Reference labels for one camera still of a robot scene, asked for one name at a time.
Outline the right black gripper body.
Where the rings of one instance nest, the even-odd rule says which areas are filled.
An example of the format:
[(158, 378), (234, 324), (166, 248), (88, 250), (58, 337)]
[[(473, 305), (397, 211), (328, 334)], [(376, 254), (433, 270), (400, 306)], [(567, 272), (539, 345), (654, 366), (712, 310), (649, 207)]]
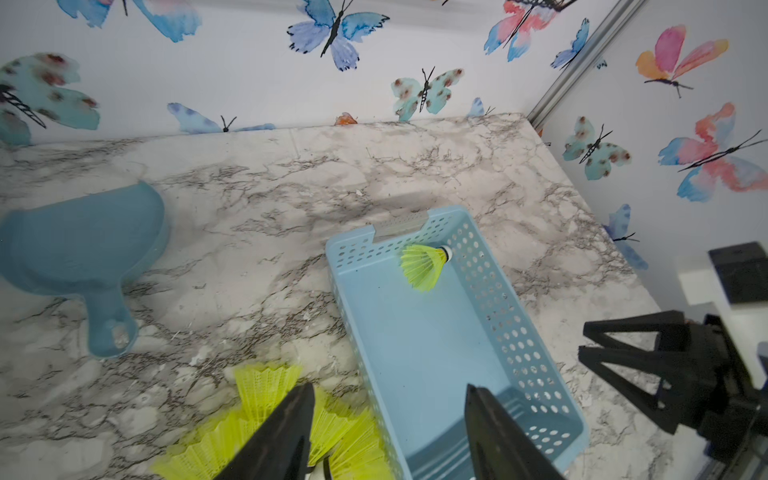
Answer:
[(707, 442), (705, 454), (734, 460), (753, 433), (767, 431), (767, 394), (752, 384), (718, 316), (702, 323), (663, 314), (654, 344), (668, 356), (653, 395), (653, 421), (673, 434), (680, 426)]

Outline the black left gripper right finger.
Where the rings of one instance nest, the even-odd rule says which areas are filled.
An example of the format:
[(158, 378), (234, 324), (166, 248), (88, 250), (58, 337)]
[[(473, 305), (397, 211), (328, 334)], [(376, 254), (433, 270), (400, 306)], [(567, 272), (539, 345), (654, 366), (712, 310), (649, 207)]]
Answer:
[(487, 388), (467, 385), (464, 420), (476, 479), (563, 479)]

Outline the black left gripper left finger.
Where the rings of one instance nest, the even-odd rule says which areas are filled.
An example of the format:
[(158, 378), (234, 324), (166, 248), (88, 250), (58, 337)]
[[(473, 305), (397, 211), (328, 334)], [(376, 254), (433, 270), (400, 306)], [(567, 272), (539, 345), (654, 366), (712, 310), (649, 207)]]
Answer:
[(215, 480), (305, 479), (314, 408), (313, 386), (295, 386)]

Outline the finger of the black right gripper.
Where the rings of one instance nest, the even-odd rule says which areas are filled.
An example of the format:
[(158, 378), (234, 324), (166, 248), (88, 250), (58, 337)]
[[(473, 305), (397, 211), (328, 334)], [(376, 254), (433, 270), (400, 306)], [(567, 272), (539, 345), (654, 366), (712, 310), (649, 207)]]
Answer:
[[(680, 424), (686, 423), (689, 407), (686, 387), (690, 386), (690, 362), (685, 354), (580, 346), (578, 358), (663, 431), (674, 434)], [(657, 376), (659, 384), (656, 392), (651, 394), (645, 391), (611, 369), (610, 365)]]
[(682, 312), (670, 310), (587, 322), (583, 334), (605, 348), (678, 351), (687, 341), (687, 321)]

